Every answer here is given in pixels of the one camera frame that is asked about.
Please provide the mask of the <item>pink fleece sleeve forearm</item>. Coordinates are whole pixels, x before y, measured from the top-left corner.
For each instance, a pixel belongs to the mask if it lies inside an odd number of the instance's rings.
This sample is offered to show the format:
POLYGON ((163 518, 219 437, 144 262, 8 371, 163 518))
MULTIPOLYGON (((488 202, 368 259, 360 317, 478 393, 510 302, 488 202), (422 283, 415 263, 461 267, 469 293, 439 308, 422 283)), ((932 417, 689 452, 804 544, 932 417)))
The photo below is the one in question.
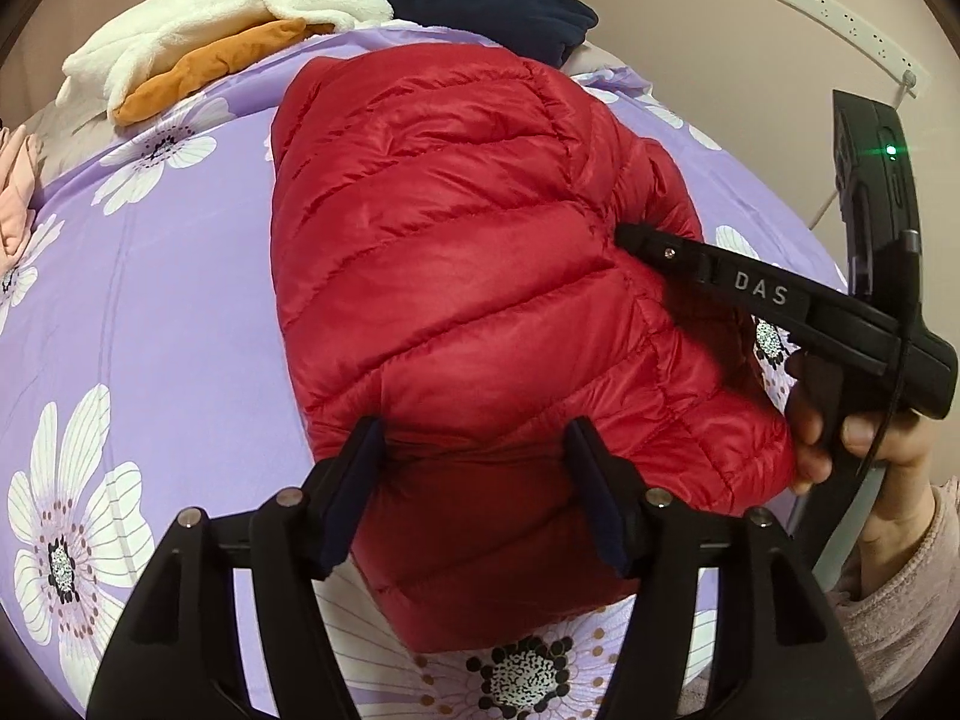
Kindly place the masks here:
POLYGON ((916 683, 958 614, 958 481, 932 492, 931 526, 898 574, 866 595, 851 556, 828 593, 880 717, 916 683))

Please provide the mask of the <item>person right hand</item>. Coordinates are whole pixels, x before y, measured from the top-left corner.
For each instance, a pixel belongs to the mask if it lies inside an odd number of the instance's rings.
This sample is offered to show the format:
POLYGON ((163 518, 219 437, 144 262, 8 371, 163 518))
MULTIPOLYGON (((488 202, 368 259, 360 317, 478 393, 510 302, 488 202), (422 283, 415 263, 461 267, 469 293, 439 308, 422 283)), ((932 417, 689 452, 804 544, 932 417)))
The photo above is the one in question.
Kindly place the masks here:
MULTIPOLYGON (((789 356, 786 372, 796 381, 786 408, 796 443, 797 470, 791 489, 805 494, 825 483, 835 466, 835 457, 827 449, 825 418, 812 390, 820 359, 797 351, 789 356)), ((887 466, 882 491, 861 533, 862 543, 869 548, 880 544, 906 548, 929 530, 935 511, 931 465, 937 429, 937 422, 913 411, 889 418, 878 413, 851 415, 841 424, 839 440, 851 457, 887 466)))

